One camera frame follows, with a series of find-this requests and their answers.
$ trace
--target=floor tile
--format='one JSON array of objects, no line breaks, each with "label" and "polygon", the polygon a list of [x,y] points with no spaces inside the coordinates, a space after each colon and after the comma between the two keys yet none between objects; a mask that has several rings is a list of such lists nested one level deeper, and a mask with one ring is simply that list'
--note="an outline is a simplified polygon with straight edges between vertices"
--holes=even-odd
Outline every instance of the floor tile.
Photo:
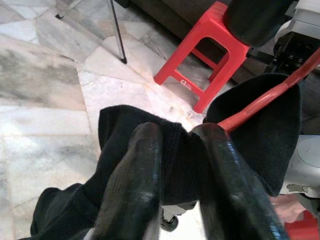
[{"label": "floor tile", "polygon": [[0,135],[87,135],[90,134],[85,111],[0,106]]},{"label": "floor tile", "polygon": [[14,222],[11,211],[11,194],[7,181],[6,162],[2,150],[3,142],[0,139],[0,238],[4,240],[15,239]]},{"label": "floor tile", "polygon": [[56,0],[2,0],[8,5],[35,6],[35,7],[53,7]]},{"label": "floor tile", "polygon": [[[122,40],[127,65],[143,77],[145,81],[154,82],[154,75],[165,61],[129,34],[123,34]],[[118,55],[117,41],[114,36],[106,38],[102,42],[102,46],[115,56]]]},{"label": "floor tile", "polygon": [[0,105],[86,110],[73,60],[5,37],[0,43]]},{"label": "floor tile", "polygon": [[130,34],[135,39],[139,40],[145,36],[155,25],[149,22],[133,22],[133,21],[122,21],[125,32]]},{"label": "floor tile", "polygon": [[30,227],[38,198],[15,206],[12,209],[14,220],[14,233],[16,239],[28,238],[31,236]]},{"label": "floor tile", "polygon": [[[57,7],[63,9],[67,4],[70,4],[71,0],[58,0]],[[128,22],[153,22],[154,20],[147,15],[142,9],[132,4],[128,8],[123,8],[116,1],[114,3],[114,8],[116,16],[119,21]],[[109,20],[109,9],[108,4],[105,0],[91,0],[82,1],[75,8],[83,18],[93,19],[93,20]]]},{"label": "floor tile", "polygon": [[127,80],[134,83],[145,83],[146,80],[143,79],[137,72],[129,67],[129,64],[135,61],[131,58],[130,52],[126,51],[126,57],[128,59],[128,64],[123,64],[119,59],[118,48],[113,48],[112,51],[99,46],[83,63],[82,70],[86,72],[95,73],[98,75],[104,75],[111,78]]},{"label": "floor tile", "polygon": [[130,105],[153,113],[142,84],[89,72],[80,72],[79,80],[95,141],[98,139],[98,119],[101,109]]},{"label": "floor tile", "polygon": [[49,9],[46,6],[21,6],[21,5],[10,5],[17,13],[19,13],[25,19],[35,19],[37,16],[43,14]]},{"label": "floor tile", "polygon": [[25,42],[31,42],[38,37],[33,20],[0,24],[0,34]]},{"label": "floor tile", "polygon": [[48,11],[36,19],[41,45],[83,62],[99,46],[99,42],[57,19],[56,13],[57,11]]},{"label": "floor tile", "polygon": [[4,146],[17,238],[30,235],[37,199],[46,188],[84,183],[97,165],[90,135],[5,137]]},{"label": "floor tile", "polygon": [[24,18],[0,0],[0,24],[16,22]]}]

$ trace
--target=red rod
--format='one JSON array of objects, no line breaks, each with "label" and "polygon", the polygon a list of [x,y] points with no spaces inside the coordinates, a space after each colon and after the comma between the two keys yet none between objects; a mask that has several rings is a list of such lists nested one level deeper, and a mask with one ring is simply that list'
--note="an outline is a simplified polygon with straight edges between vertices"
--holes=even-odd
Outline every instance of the red rod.
[{"label": "red rod", "polygon": [[258,97],[248,106],[246,106],[242,111],[226,118],[225,120],[218,123],[227,132],[231,132],[245,121],[247,121],[251,116],[256,114],[262,108],[267,106],[289,88],[301,81],[305,76],[307,76],[316,66],[320,64],[320,48],[315,51],[311,57],[305,61],[305,63],[294,71],[287,79],[278,84],[277,86],[271,88],[269,91]]}]

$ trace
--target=fabric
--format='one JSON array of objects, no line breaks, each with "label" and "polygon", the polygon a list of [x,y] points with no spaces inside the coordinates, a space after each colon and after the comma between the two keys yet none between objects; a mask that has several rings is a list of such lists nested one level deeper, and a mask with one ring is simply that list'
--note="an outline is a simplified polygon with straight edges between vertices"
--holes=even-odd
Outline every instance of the fabric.
[{"label": "fabric", "polygon": [[[205,123],[219,123],[241,111],[286,75],[266,73],[249,79],[217,97]],[[301,130],[301,93],[295,85],[230,133],[236,149],[259,175],[269,193],[279,194]]]},{"label": "fabric", "polygon": [[46,189],[34,211],[28,240],[82,239],[97,218],[108,180],[126,154],[129,139],[142,123],[155,123],[162,133],[161,191],[163,205],[192,202],[198,198],[198,182],[190,136],[180,123],[131,106],[113,106],[100,112],[101,155],[95,174],[83,185],[63,191]]}]

